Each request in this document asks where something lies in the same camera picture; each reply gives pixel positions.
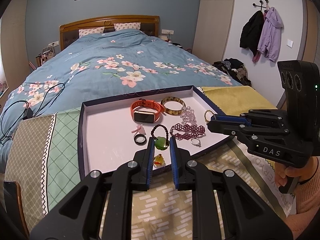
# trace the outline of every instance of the watch face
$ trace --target watch face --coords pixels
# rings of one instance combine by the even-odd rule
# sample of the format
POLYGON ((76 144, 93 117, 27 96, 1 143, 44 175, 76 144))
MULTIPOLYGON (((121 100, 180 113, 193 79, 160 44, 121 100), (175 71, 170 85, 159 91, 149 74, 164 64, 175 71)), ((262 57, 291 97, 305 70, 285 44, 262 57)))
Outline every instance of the watch face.
POLYGON ((155 122, 155 114, 151 113, 151 112, 145 112, 145 111, 134 111, 133 119, 136 122, 154 123, 155 122))

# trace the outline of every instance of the tray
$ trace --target tray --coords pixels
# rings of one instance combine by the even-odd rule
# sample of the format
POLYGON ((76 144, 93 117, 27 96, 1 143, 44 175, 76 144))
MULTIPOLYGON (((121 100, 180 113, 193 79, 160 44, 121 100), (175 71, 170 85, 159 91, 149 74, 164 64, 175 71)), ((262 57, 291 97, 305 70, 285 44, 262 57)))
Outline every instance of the tray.
MULTIPOLYGON (((181 98, 186 106, 194 109, 197 125, 203 125, 206 129, 205 135, 200 137, 201 147, 192 145, 190 140, 177 140, 178 147, 188 150, 195 159, 233 138, 209 132, 204 121, 204 112, 212 110, 217 114, 224 113, 194 86, 144 91, 87 101, 81 106, 78 127, 80 178, 83 179, 92 170, 99 170, 103 173, 114 171, 123 163, 132 160, 137 151, 147 148, 148 143, 144 146, 138 146, 133 140, 134 134, 131 131, 136 129, 137 123, 131 117, 130 106, 139 98, 161 102, 163 98, 168 96, 181 98)), ((181 109, 178 102, 167 102, 165 106, 173 110, 181 109)), ((170 131, 173 125, 181 123, 181 121, 179 116, 164 113, 155 123, 143 123, 147 133, 146 137, 147 139, 151 137, 150 132, 156 124, 160 123, 170 131)), ((155 136, 165 137, 164 129, 157 128, 155 136)), ((165 151, 155 149, 155 156, 158 154, 163 156, 165 166, 158 169, 154 166, 154 173, 167 171, 171 168, 169 148, 165 151)))

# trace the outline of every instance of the green jade pendant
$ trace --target green jade pendant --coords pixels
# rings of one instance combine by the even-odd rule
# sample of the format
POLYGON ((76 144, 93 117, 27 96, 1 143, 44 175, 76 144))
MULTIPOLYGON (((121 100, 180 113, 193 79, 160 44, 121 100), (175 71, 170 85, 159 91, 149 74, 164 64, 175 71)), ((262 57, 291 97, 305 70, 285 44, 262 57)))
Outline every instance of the green jade pendant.
POLYGON ((168 145, 166 144, 166 138, 158 136, 155 139, 155 147, 160 151, 164 151, 169 147, 169 144, 168 145))

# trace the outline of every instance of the human hand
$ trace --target human hand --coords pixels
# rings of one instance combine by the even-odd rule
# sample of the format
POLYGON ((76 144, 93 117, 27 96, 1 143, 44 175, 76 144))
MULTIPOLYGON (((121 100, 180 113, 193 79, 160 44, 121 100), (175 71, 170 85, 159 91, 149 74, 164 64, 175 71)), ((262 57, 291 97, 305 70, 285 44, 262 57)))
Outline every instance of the human hand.
POLYGON ((317 157, 311 157, 301 169, 286 167, 281 163, 275 163, 275 183, 277 187, 285 186, 288 177, 300 177, 299 181, 310 179, 317 170, 318 160, 317 157))

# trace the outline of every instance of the blue wall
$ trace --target blue wall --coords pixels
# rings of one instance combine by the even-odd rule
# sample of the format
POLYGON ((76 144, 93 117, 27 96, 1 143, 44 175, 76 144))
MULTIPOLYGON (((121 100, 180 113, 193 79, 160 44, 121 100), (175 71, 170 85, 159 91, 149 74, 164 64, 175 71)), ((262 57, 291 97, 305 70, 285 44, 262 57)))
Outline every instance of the blue wall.
POLYGON ((172 41, 193 46, 200 0, 28 0, 26 43, 28 58, 59 40, 59 27, 71 22, 109 15, 158 15, 161 29, 174 30, 172 41))

